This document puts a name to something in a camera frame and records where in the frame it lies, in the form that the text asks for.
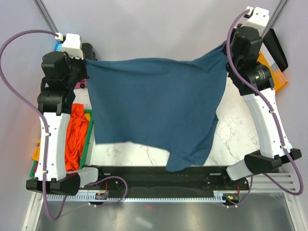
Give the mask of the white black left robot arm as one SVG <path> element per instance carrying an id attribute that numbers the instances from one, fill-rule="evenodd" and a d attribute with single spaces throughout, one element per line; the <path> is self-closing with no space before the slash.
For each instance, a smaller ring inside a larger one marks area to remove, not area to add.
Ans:
<path id="1" fill-rule="evenodd" d="M 90 184 L 95 189 L 105 185 L 105 176 L 95 167 L 67 172 L 65 169 L 65 140 L 67 126 L 75 99 L 75 85 L 87 78 L 86 61 L 71 58 L 65 52 L 53 51 L 43 56 L 38 96 L 40 120 L 40 156 L 34 178 L 26 181 L 26 189 L 38 193 L 74 196 Z"/>

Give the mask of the blue t shirt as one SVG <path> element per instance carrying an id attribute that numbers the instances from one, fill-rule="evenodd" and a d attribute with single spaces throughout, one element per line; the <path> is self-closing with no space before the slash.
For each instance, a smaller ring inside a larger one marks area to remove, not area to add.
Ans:
<path id="1" fill-rule="evenodd" d="M 132 142 L 166 150 L 170 172 L 203 165 L 226 88 L 222 48 L 192 61 L 87 61 L 96 142 Z"/>

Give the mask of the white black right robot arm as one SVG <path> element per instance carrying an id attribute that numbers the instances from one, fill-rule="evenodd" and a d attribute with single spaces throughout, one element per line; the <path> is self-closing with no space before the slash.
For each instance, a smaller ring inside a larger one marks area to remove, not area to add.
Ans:
<path id="1" fill-rule="evenodd" d="M 226 174 L 220 177 L 221 186 L 228 190 L 243 177 L 269 173 L 302 156 L 284 132 L 270 69 L 258 61 L 262 43 L 258 30 L 253 27 L 231 27 L 227 35 L 228 76 L 250 110 L 260 144 L 259 150 L 227 167 Z"/>

